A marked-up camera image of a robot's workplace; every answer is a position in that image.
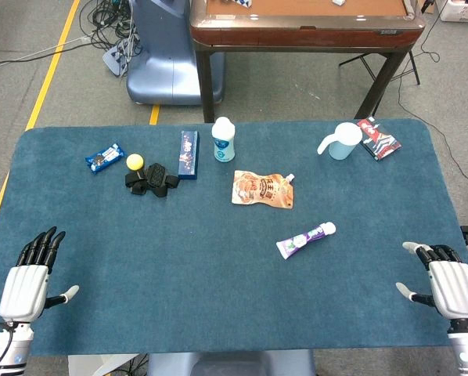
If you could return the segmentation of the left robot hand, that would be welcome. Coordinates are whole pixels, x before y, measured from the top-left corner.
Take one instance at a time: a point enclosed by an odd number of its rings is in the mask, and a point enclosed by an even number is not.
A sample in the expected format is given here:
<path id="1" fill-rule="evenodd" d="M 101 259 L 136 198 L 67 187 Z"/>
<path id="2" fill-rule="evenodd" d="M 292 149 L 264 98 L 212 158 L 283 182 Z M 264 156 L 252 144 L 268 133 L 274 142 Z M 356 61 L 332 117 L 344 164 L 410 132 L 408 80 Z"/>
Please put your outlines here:
<path id="1" fill-rule="evenodd" d="M 80 287 L 74 285 L 60 295 L 47 296 L 57 251 L 65 235 L 52 227 L 23 247 L 2 292 L 0 317 L 5 322 L 29 324 L 44 310 L 66 304 L 78 293 Z"/>

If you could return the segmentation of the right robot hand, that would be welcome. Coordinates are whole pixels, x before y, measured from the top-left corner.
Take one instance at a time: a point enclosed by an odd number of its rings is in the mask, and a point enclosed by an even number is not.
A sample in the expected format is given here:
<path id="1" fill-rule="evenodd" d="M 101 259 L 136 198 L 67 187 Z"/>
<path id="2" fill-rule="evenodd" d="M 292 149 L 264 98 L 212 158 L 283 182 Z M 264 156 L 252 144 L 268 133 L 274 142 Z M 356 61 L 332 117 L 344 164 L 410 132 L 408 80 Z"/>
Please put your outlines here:
<path id="1" fill-rule="evenodd" d="M 431 293 L 420 294 L 397 282 L 396 288 L 411 302 L 434 307 L 448 320 L 468 319 L 468 264 L 448 245 L 405 241 L 402 247 L 416 255 L 430 281 Z"/>

